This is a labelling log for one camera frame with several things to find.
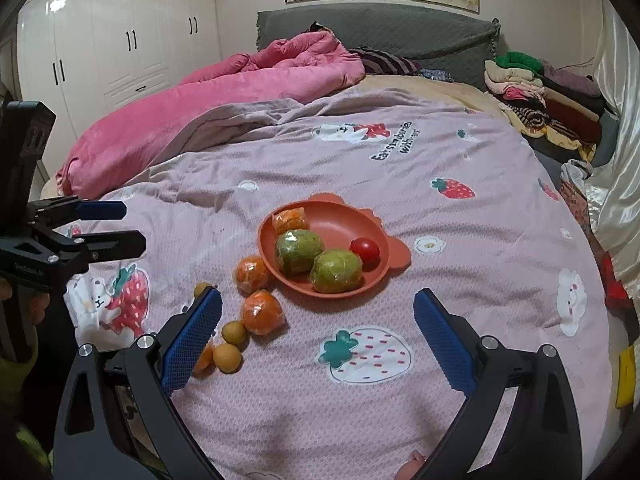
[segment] pink comforter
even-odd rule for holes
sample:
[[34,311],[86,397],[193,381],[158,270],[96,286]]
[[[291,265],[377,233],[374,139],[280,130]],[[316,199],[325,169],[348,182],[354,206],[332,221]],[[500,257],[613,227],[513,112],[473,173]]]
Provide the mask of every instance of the pink comforter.
[[217,106],[278,98],[306,104],[363,78],[357,54],[326,31],[277,40],[256,54],[235,54],[94,123],[56,175],[58,192],[94,199],[122,186],[191,120]]

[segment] metal screw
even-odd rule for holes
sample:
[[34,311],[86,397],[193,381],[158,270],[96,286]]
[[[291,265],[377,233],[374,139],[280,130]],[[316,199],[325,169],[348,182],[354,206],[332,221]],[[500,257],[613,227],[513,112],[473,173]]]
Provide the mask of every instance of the metal screw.
[[92,347],[89,344],[84,344],[82,345],[79,350],[78,353],[82,356],[82,357],[87,357],[91,352],[94,351],[94,347]]
[[149,348],[154,343],[154,337],[152,335],[143,335],[138,339],[139,348]]
[[551,345],[544,345],[542,347],[542,353],[547,357],[556,357],[558,355],[558,350]]
[[482,338],[482,346],[484,346],[487,350],[495,350],[498,348],[498,340],[495,337],[491,337],[490,335]]

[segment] plastic-wrapped fruit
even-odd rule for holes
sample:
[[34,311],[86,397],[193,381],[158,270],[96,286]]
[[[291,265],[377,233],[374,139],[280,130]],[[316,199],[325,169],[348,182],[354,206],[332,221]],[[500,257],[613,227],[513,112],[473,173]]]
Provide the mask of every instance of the plastic-wrapped fruit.
[[204,347],[204,350],[202,351],[202,354],[200,354],[200,358],[198,359],[198,362],[193,367],[193,373],[199,374],[206,367],[208,367],[212,362],[213,362],[213,347],[209,343],[207,343],[207,345]]
[[204,292],[204,289],[207,288],[208,286],[212,286],[212,285],[207,282],[198,283],[196,285],[196,288],[193,289],[193,297],[198,298]]
[[322,239],[313,231],[295,229],[281,234],[276,240],[278,265],[286,276],[309,272],[315,257],[322,251]]
[[242,362],[242,354],[235,346],[222,343],[213,349],[213,362],[225,374],[232,374],[238,370]]
[[351,251],[325,251],[316,258],[309,282],[323,294],[354,290],[362,284],[362,260]]
[[253,294],[269,283],[269,269],[258,255],[248,256],[240,260],[234,269],[234,282],[246,294]]
[[222,327],[222,339],[232,345],[239,345],[246,339],[246,328],[239,321],[229,321]]
[[287,209],[271,215],[271,224],[276,231],[276,236],[293,229],[309,229],[309,222],[303,207]]
[[255,335],[267,335],[286,322],[280,302],[266,290],[258,290],[244,300],[241,318],[245,328]]

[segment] white wardrobe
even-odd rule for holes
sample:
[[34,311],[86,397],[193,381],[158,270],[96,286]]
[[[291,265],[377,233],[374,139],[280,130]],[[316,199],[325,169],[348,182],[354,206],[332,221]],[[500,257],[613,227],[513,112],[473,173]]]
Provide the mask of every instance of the white wardrobe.
[[215,0],[28,0],[17,57],[22,98],[56,114],[53,176],[95,121],[220,61]]

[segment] white curtain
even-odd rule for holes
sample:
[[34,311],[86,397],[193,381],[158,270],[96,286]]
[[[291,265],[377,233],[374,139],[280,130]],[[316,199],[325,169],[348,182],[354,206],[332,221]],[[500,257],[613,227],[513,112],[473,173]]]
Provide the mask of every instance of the white curtain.
[[640,308],[640,52],[609,0],[594,78],[620,118],[616,151],[586,181],[591,227],[616,278]]

